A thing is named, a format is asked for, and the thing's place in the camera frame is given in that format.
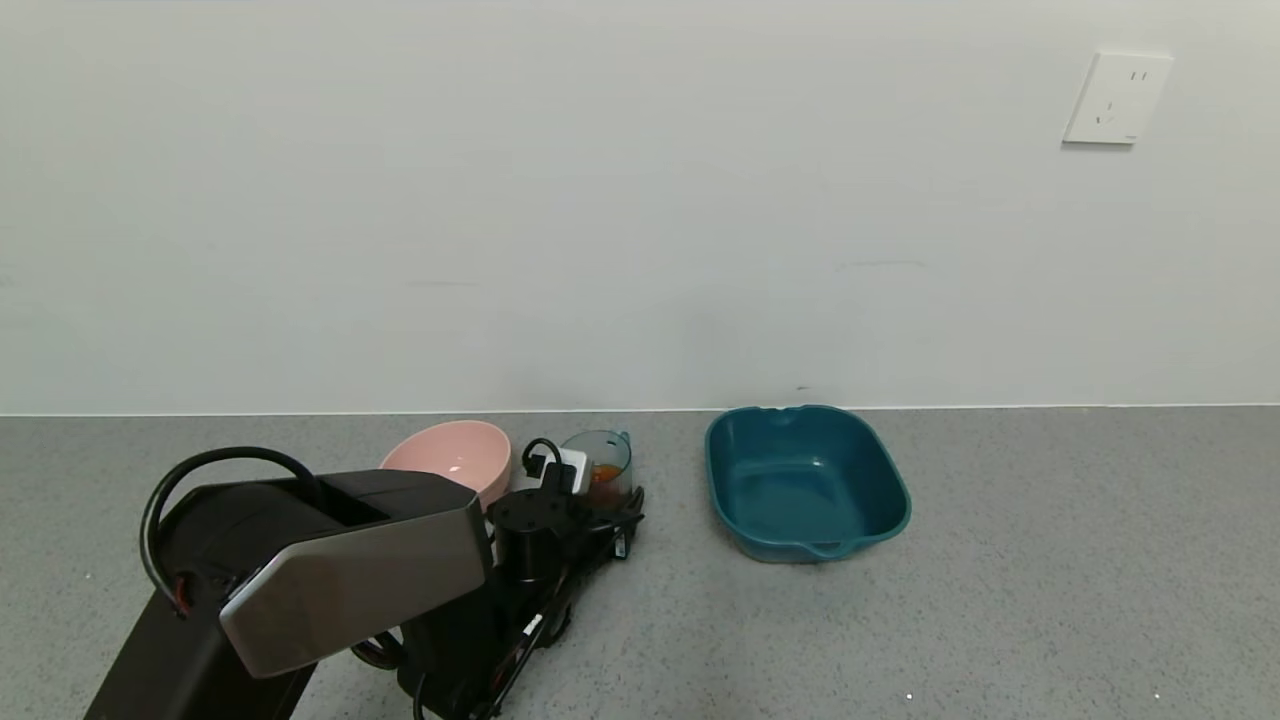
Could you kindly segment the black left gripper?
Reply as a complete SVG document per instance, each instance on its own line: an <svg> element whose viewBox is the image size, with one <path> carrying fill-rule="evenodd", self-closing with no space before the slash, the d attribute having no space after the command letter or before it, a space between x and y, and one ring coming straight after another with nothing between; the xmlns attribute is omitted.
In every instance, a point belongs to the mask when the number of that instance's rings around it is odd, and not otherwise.
<svg viewBox="0 0 1280 720"><path fill-rule="evenodd" d="M621 506L621 512L591 512L588 518L586 547L593 557L625 561L632 552L636 521L644 518L646 489L636 487Z"/></svg>

